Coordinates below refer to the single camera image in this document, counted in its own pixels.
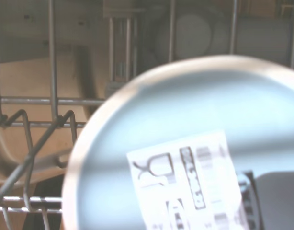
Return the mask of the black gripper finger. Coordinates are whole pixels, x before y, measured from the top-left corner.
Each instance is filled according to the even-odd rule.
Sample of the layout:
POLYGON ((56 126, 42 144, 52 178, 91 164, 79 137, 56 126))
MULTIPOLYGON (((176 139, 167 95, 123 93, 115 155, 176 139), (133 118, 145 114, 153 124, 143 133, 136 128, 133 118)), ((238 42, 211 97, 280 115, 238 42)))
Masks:
POLYGON ((250 230, 294 230, 294 172, 237 177, 250 230))

